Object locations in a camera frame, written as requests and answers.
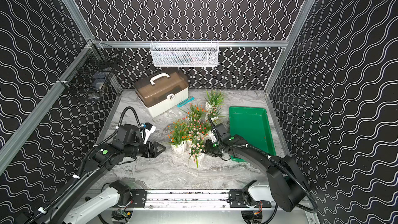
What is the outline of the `green grass potted plant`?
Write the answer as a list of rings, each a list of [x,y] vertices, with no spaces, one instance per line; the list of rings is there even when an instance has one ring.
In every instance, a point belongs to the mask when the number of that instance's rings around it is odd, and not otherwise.
[[[206,110],[209,112],[215,107],[219,107],[224,103],[224,93],[220,90],[206,91]]]

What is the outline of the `pink flower potted plant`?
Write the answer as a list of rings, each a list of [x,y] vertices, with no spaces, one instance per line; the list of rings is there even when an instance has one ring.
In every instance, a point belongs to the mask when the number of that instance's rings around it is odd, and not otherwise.
[[[188,144],[188,160],[192,162],[197,169],[199,168],[199,164],[205,157],[205,142],[203,139],[199,137],[195,137]]]

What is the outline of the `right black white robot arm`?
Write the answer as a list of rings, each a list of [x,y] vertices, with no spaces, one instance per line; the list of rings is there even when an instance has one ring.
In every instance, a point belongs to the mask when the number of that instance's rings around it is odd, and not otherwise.
[[[206,140],[206,154],[223,158],[227,153],[260,170],[267,177],[272,200],[284,211],[290,212],[298,207],[309,213],[318,212],[319,207],[308,182],[290,156],[281,158],[271,155],[249,144],[242,136],[231,135],[223,124],[215,125],[210,117],[207,120],[216,141]]]

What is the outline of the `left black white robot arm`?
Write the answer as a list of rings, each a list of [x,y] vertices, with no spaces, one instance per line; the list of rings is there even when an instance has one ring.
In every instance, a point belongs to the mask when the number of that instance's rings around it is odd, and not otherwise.
[[[138,121],[132,125],[122,121],[108,138],[86,153],[77,173],[49,202],[32,213],[22,212],[15,223],[62,224],[87,190],[115,166],[125,164],[124,158],[156,158],[166,150],[160,143],[148,140],[155,129],[151,123]]]

